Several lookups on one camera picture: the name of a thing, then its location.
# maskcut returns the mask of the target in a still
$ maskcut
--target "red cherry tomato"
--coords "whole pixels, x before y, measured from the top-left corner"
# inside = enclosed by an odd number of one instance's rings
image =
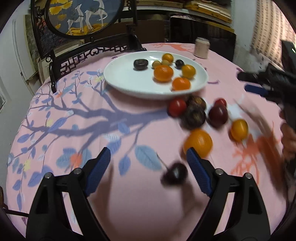
[[[178,117],[182,115],[187,108],[186,102],[181,99],[174,99],[169,103],[168,106],[168,113],[171,117]]]
[[[214,105],[217,105],[217,104],[222,104],[224,105],[225,107],[227,107],[227,103],[226,103],[226,100],[224,100],[223,98],[219,98],[215,101]]]

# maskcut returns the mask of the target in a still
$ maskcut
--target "round table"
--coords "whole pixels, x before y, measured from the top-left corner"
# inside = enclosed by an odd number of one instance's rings
[[[208,59],[192,52],[193,44],[155,43],[147,50],[176,53],[201,64],[209,74],[207,86],[198,93],[208,106],[218,97],[228,102],[231,118],[245,118],[250,135],[243,145],[228,137],[230,121],[219,131],[203,125],[213,139],[207,159],[228,174],[253,174],[266,205],[271,231],[279,224],[286,200],[278,185],[280,159],[279,108],[261,97],[246,93],[237,80],[240,69],[210,51]],[[111,150],[111,163],[95,193],[88,198],[100,224],[112,241],[186,240],[201,217],[209,198],[200,191],[185,160],[182,143],[189,134],[178,119],[168,116],[167,102],[136,99],[104,82],[105,66],[127,53],[103,53],[87,59],[60,79],[52,93],[48,79],[38,90],[13,142],[8,158],[7,199],[12,210],[28,213],[38,185],[46,172],[55,176],[83,167],[103,147]],[[270,126],[264,135],[238,103],[258,108]],[[182,161],[189,170],[182,186],[163,186],[165,168]],[[64,194],[72,229],[80,232],[69,195]],[[227,223],[233,195],[228,200],[216,232]],[[11,216],[25,234],[27,219]]]

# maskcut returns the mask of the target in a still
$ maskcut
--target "metal bolt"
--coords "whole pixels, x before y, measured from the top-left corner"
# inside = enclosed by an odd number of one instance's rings
[[[75,168],[73,172],[74,172],[74,174],[78,175],[82,172],[82,170],[81,170],[81,168]]]
[[[215,172],[216,172],[218,175],[222,175],[222,174],[224,173],[224,171],[223,171],[222,169],[220,169],[220,168],[217,168],[217,169],[215,170]]]
[[[52,173],[51,172],[47,172],[44,175],[45,178],[51,178],[51,176],[52,176]]]
[[[246,176],[247,179],[251,179],[253,177],[252,174],[248,173],[248,172],[245,174],[245,176]]]

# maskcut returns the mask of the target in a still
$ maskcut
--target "white deer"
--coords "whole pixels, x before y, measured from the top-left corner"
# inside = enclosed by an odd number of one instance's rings
[[[100,3],[99,9],[96,12],[93,12],[93,11],[90,11],[90,10],[85,11],[85,15],[86,15],[85,22],[86,22],[86,25],[87,25],[87,28],[89,29],[89,31],[94,29],[92,27],[92,25],[90,24],[90,22],[89,22],[89,18],[91,17],[91,15],[100,15],[100,19],[98,19],[98,21],[100,21],[100,20],[102,21],[101,28],[103,27],[103,24],[104,24],[103,19],[108,17],[108,14],[104,10],[105,5],[103,3],[103,0],[94,0],[94,1],[98,1]]]
[[[80,32],[81,33],[84,33],[84,30],[83,30],[83,18],[84,18],[84,15],[83,15],[83,12],[81,11],[80,7],[81,7],[82,4],[78,5],[76,8],[75,8],[75,11],[77,10],[78,12],[78,18],[76,20],[74,19],[69,19],[68,20],[68,24],[69,24],[69,32],[70,32],[70,35],[73,35],[72,31],[71,31],[71,26],[73,23],[80,23]]]

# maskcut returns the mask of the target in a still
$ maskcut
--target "checkered curtain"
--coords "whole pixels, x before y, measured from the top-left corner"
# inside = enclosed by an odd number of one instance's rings
[[[257,0],[251,47],[282,66],[281,39],[295,44],[296,35],[288,20],[272,0]]]

